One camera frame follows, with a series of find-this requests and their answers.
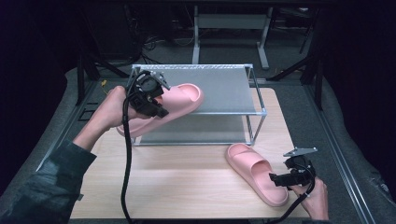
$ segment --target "wrist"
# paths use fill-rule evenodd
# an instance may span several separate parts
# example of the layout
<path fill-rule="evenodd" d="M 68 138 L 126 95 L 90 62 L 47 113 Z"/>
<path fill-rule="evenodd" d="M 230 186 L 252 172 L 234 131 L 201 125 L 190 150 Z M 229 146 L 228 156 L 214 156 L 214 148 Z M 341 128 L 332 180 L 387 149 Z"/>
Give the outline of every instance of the wrist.
<path fill-rule="evenodd" d="M 101 126 L 99 122 L 93 122 L 90 120 L 73 140 L 73 143 L 91 151 L 96 141 L 106 131 L 107 128 Z"/>
<path fill-rule="evenodd" d="M 320 221 L 327 221 L 329 220 L 329 216 L 326 214 L 321 214 L 321 215 L 313 215 L 310 216 L 312 220 L 320 220 Z"/>
<path fill-rule="evenodd" d="M 303 224 L 319 224 L 319 223 L 331 223 L 330 220 L 304 220 Z"/>

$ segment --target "tripod leg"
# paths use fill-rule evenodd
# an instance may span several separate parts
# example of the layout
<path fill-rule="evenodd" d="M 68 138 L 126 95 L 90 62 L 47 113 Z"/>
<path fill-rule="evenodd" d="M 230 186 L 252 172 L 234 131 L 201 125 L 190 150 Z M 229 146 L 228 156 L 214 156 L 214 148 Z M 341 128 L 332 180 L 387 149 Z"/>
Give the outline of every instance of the tripod leg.
<path fill-rule="evenodd" d="M 311 62 L 311 60 L 313 59 L 313 56 L 306 56 L 304 59 L 300 60 L 299 62 L 297 62 L 296 64 L 292 65 L 291 67 L 289 67 L 288 69 L 286 69 L 285 71 L 277 74 L 274 77 L 269 77 L 267 78 L 267 81 L 279 81 L 280 79 L 282 79 L 283 77 L 286 77 L 288 75 L 290 75 L 291 73 L 293 73 L 295 70 L 299 69 L 300 67 L 306 65 L 307 63 Z"/>
<path fill-rule="evenodd" d="M 84 62 L 82 55 L 78 57 L 77 65 L 77 84 L 78 84 L 78 99 L 76 105 L 80 105 L 85 97 L 85 86 L 84 86 Z"/>
<path fill-rule="evenodd" d="M 113 73 L 115 73 L 119 77 L 129 77 L 128 74 L 122 72 L 120 69 L 118 69 L 117 67 L 113 66 L 111 63 L 108 63 L 105 60 L 102 60 L 101 58 L 97 57 L 94 54 L 88 53 L 88 55 L 94 61 L 96 61 L 97 63 L 101 64 L 102 66 L 104 66 L 108 70 L 112 71 Z"/>
<path fill-rule="evenodd" d="M 321 106 L 321 94 L 323 85 L 323 62 L 319 61 L 317 78 L 315 80 L 315 103 L 319 110 L 323 110 Z"/>
<path fill-rule="evenodd" d="M 312 27 L 312 25 L 311 26 L 309 26 L 309 28 L 308 28 L 308 30 L 306 31 L 306 33 L 305 33 L 305 38 L 304 38 L 304 42 L 303 42 L 303 44 L 301 45 L 301 47 L 300 47 L 300 54 L 302 54 L 303 53 L 303 50 L 304 50 L 304 48 L 305 48 L 305 44 L 306 44 L 306 41 L 308 40 L 308 37 L 309 37 L 309 35 L 311 34 L 311 30 L 313 29 L 313 27 Z"/>
<path fill-rule="evenodd" d="M 82 54 L 82 61 L 83 61 L 83 67 L 85 72 L 87 73 L 87 76 L 91 80 L 99 80 L 100 74 L 98 69 L 96 68 L 94 62 L 90 59 L 90 57 L 86 54 Z"/>

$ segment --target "human hand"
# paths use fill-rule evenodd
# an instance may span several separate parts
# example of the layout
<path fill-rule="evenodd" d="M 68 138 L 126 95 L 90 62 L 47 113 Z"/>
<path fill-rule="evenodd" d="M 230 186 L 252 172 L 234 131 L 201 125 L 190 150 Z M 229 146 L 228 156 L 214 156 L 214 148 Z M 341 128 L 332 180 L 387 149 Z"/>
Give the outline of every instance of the human hand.
<path fill-rule="evenodd" d="M 73 143 L 79 147 L 91 150 L 99 137 L 110 128 L 122 124 L 123 102 L 126 99 L 125 89 L 117 86 L 111 90 L 106 99 L 99 105 L 88 123 L 82 128 Z M 149 116 L 137 113 L 133 108 L 128 108 L 128 119 L 148 119 Z"/>
<path fill-rule="evenodd" d="M 122 86 L 115 87 L 93 113 L 91 121 L 104 131 L 120 126 L 122 124 L 122 108 L 125 98 L 125 89 Z M 136 118 L 148 119 L 149 116 L 139 114 L 129 106 L 128 119 Z"/>
<path fill-rule="evenodd" d="M 289 186 L 298 196 L 304 194 L 307 186 Z M 308 197 L 301 202 L 305 211 L 313 220 L 329 220 L 329 207 L 327 200 L 327 186 L 318 177 L 315 178 L 315 187 Z"/>

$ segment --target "metal stand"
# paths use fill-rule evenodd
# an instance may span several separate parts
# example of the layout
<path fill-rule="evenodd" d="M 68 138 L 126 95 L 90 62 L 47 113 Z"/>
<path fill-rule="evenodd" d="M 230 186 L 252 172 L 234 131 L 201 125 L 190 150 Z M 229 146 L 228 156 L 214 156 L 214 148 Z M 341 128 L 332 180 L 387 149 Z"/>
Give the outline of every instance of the metal stand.
<path fill-rule="evenodd" d="M 262 29 L 262 38 L 257 42 L 262 69 L 268 70 L 268 60 L 265 55 L 264 43 L 269 28 L 269 15 L 272 9 L 268 9 L 267 15 L 228 15 L 228 14 L 199 14 L 198 6 L 194 8 L 194 50 L 192 64 L 199 63 L 199 29 L 200 28 L 226 28 L 226 29 Z"/>
<path fill-rule="evenodd" d="M 254 145 L 267 112 L 253 65 L 134 64 L 132 74 L 141 70 L 164 72 L 171 86 L 193 83 L 205 93 L 205 100 L 188 115 L 134 138 L 134 146 Z M 250 88 L 249 78 L 255 90 Z"/>

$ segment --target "metal bracket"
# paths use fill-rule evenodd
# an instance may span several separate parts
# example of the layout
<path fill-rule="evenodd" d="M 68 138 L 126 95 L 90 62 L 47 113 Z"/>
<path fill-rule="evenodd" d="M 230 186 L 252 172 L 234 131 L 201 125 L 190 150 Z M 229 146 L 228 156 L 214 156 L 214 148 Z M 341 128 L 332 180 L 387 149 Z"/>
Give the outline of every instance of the metal bracket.
<path fill-rule="evenodd" d="M 163 76 L 163 73 L 156 73 L 156 72 L 150 72 L 151 76 L 157 80 L 162 86 L 164 86 L 167 90 L 171 90 L 171 86 L 168 85 L 168 83 L 165 80 L 165 77 Z"/>
<path fill-rule="evenodd" d="M 284 157 L 295 157 L 295 156 L 301 156 L 304 154 L 317 152 L 317 151 L 318 150 L 315 147 L 312 147 L 312 148 L 295 147 L 294 150 L 283 154 L 283 156 Z"/>

